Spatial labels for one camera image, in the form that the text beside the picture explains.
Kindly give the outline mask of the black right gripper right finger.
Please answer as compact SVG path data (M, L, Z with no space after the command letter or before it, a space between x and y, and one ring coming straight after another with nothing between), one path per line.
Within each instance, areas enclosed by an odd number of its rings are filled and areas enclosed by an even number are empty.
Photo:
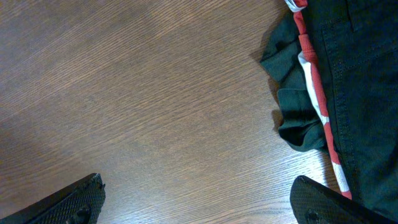
M395 224L304 175L292 184L290 204L299 224Z

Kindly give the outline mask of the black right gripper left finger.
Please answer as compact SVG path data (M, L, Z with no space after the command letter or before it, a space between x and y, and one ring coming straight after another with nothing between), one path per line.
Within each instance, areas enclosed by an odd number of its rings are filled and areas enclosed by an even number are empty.
M48 197L1 219L1 223L96 223L106 198L101 176L92 173Z

